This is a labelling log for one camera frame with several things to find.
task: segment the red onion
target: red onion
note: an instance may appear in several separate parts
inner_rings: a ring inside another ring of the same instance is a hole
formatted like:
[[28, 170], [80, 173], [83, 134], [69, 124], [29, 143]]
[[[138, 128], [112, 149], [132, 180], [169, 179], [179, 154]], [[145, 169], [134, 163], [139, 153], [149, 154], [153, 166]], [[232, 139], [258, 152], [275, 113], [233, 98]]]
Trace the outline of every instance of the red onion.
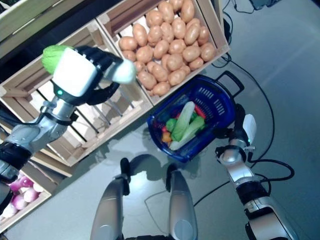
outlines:
[[44, 188], [37, 183], [33, 184], [33, 189], [38, 193], [42, 193], [44, 191]]
[[28, 205], [28, 203], [24, 200], [24, 196], [22, 195], [17, 195], [13, 197], [11, 203], [18, 210], [22, 210]]
[[2, 213], [2, 217], [4, 218], [11, 218], [13, 215], [15, 215], [18, 212], [18, 210], [13, 206], [11, 203], [9, 203], [8, 206], [5, 207]]
[[20, 181], [21, 186], [25, 187], [25, 188], [29, 188], [29, 187], [32, 187], [34, 185], [34, 182], [31, 181], [26, 176], [21, 177], [19, 181]]
[[36, 192], [33, 188], [29, 188], [23, 195], [23, 199], [27, 202], [27, 203], [31, 203], [34, 200], [36, 200], [39, 196], [39, 193]]
[[10, 188], [12, 192], [17, 192], [21, 188], [21, 184], [19, 180], [15, 180], [13, 183], [10, 184]]

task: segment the black cable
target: black cable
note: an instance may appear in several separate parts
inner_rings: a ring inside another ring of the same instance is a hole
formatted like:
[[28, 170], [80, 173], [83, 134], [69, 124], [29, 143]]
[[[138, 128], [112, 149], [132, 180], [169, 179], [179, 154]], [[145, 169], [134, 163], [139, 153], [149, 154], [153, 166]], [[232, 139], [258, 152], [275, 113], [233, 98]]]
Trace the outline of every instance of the black cable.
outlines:
[[222, 69], [222, 68], [224, 68], [224, 67], [227, 66], [228, 63], [230, 63], [230, 61], [232, 60], [231, 55], [230, 55], [228, 52], [226, 53], [226, 55], [227, 55], [227, 58], [224, 57], [224, 56], [221, 57], [223, 60], [226, 61], [226, 63], [225, 63], [224, 65], [222, 65], [222, 66], [216, 66], [216, 65], [214, 65], [213, 63], [211, 63], [211, 65], [214, 66], [214, 67], [217, 68], [217, 69]]
[[18, 122], [16, 120], [10, 119], [8, 117], [5, 116], [0, 116], [0, 119], [5, 120], [8, 123], [14, 123], [17, 125], [28, 125], [28, 126], [32, 126], [32, 125], [37, 125], [38, 123], [40, 123], [40, 121], [44, 118], [44, 114], [40, 114], [40, 116], [36, 119], [35, 122]]
[[239, 11], [238, 8], [237, 8], [237, 2], [236, 0], [234, 0], [234, 4], [233, 4], [233, 7], [234, 9], [238, 12], [238, 13], [241, 13], [241, 14], [253, 14], [255, 9], [253, 9], [252, 11]]
[[268, 193], [267, 194], [268, 194], [268, 196], [270, 196], [271, 191], [272, 191], [272, 186], [271, 186], [271, 181], [269, 180], [269, 178], [267, 178], [265, 175], [260, 174], [260, 173], [254, 173], [254, 174], [257, 176], [263, 177], [263, 179], [266, 180], [266, 182], [268, 183]]
[[226, 7], [229, 5], [230, 1], [231, 1], [231, 0], [229, 0], [229, 1], [226, 3], [226, 5], [222, 8], [222, 11], [224, 11], [224, 10], [226, 9]]
[[232, 20], [231, 16], [227, 12], [223, 11], [223, 14], [225, 14], [230, 20], [230, 37], [228, 40], [228, 44], [230, 45], [232, 42], [232, 33], [234, 32], [234, 21]]
[[264, 182], [279, 182], [279, 181], [285, 181], [285, 180], [289, 180], [292, 179], [295, 175], [295, 170], [293, 169], [292, 166], [290, 166], [289, 164], [283, 162], [283, 161], [278, 161], [278, 160], [274, 160], [274, 159], [259, 159], [259, 160], [249, 160], [249, 163], [274, 163], [274, 164], [278, 164], [281, 165], [287, 169], [289, 169], [290, 174], [288, 176], [285, 177], [276, 177], [276, 178], [268, 178], [267, 180], [261, 180], [261, 183]]
[[[236, 65], [238, 68], [240, 68], [242, 71], [244, 71], [246, 74], [248, 74], [250, 76], [250, 78], [253, 80], [253, 82], [257, 85], [257, 87], [259, 88], [259, 90], [262, 92], [268, 106], [269, 106], [269, 109], [270, 109], [270, 113], [271, 113], [271, 118], [272, 118], [272, 134], [271, 134], [271, 139], [270, 139], [270, 142], [269, 142], [269, 145], [268, 147], [264, 150], [264, 152], [257, 158], [257, 160], [260, 160], [261, 158], [263, 158], [264, 155], [266, 155], [266, 153], [269, 151], [269, 149], [271, 148], [271, 145], [274, 141], [274, 138], [275, 138], [275, 114], [274, 114], [274, 110], [271, 106], [271, 103], [269, 101], [269, 98], [267, 97], [265, 91], [261, 88], [260, 84], [258, 83], [258, 81], [254, 78], [254, 76], [252, 76], [252, 74], [250, 72], [248, 72], [247, 70], [245, 70], [242, 66], [240, 66], [239, 64], [237, 64], [236, 62], [234, 62], [232, 59], [230, 60], [231, 63], [233, 63], [234, 65]], [[257, 163], [258, 161], [248, 161], [249, 163], [250, 162], [254, 162], [253, 165], [250, 167], [250, 168], [253, 168]]]
[[195, 204], [193, 204], [193, 206], [197, 206], [203, 199], [205, 199], [206, 197], [208, 197], [210, 194], [212, 194], [213, 192], [215, 192], [216, 190], [218, 190], [219, 188], [222, 188], [224, 185], [227, 185], [228, 183], [230, 183], [230, 181], [226, 181], [225, 183], [221, 184], [220, 186], [217, 186], [215, 189], [211, 190], [210, 192], [208, 192], [207, 194], [205, 194], [204, 196], [202, 196], [198, 201], [195, 202]]

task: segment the blue basket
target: blue basket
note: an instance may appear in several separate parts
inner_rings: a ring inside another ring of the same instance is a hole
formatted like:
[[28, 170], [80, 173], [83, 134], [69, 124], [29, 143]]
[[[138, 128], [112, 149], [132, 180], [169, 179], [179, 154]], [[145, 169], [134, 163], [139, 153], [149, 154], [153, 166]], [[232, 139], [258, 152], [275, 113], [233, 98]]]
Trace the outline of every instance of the blue basket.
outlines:
[[[227, 75], [239, 90], [232, 95], [219, 79]], [[235, 119], [234, 98], [243, 91], [244, 85], [231, 72], [225, 71], [218, 79], [196, 75], [176, 93], [166, 99], [148, 120], [152, 140], [159, 149], [180, 161], [187, 162], [215, 139], [214, 128], [225, 128]], [[205, 128], [179, 150], [173, 151], [161, 141], [162, 128], [167, 120], [175, 118], [189, 101], [193, 101], [205, 114]]]

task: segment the floor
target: floor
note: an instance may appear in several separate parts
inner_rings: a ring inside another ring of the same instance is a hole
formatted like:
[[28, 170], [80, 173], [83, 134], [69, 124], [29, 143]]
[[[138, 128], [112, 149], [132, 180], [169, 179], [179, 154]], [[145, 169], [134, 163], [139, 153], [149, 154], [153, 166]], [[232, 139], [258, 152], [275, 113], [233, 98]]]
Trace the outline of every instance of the floor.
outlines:
[[[238, 1], [238, 8], [250, 11], [248, 2]], [[273, 183], [272, 195], [284, 207], [301, 240], [318, 240], [320, 8], [311, 0], [283, 0], [250, 15], [235, 12], [231, 4], [226, 11], [234, 22], [232, 59], [257, 78], [274, 110], [275, 138], [266, 157], [285, 161], [296, 171], [293, 179]], [[227, 69], [245, 84], [236, 101], [255, 116], [257, 157], [271, 136], [270, 111], [258, 88], [236, 66], [208, 67], [203, 74], [216, 78]], [[131, 194], [123, 200], [123, 234], [167, 233], [170, 195], [162, 191], [171, 160], [155, 147], [145, 121], [135, 122], [83, 160], [54, 197], [8, 230], [8, 239], [88, 240], [100, 197], [112, 177], [119, 174], [123, 157], [134, 162], [136, 173]], [[227, 180], [214, 158], [215, 147], [222, 144], [221, 140], [213, 141], [182, 166], [194, 202]], [[254, 171], [268, 177], [287, 174], [280, 166], [267, 163], [258, 164]], [[244, 226], [248, 220], [231, 185], [208, 196], [195, 211], [199, 239], [247, 239]]]

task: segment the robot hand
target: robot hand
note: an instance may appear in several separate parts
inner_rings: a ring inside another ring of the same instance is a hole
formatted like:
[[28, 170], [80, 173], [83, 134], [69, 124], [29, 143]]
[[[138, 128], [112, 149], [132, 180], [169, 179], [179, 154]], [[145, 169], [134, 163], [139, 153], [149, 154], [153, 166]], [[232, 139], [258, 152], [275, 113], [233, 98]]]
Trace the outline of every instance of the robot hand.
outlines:
[[[102, 77], [112, 83], [96, 89]], [[136, 68], [129, 60], [95, 47], [66, 48], [53, 73], [53, 100], [45, 101], [35, 121], [17, 125], [0, 145], [0, 214], [13, 196], [6, 184], [17, 179], [34, 153], [64, 134], [78, 117], [74, 114], [76, 106], [103, 103], [119, 84], [135, 79]]]
[[244, 212], [249, 219], [245, 230], [250, 240], [298, 240], [279, 204], [268, 195], [261, 182], [245, 164], [245, 151], [251, 146], [256, 134], [256, 121], [244, 108], [236, 105], [236, 116], [232, 130], [219, 131], [229, 137], [229, 145], [218, 147], [218, 161], [225, 166], [230, 182], [235, 188]]

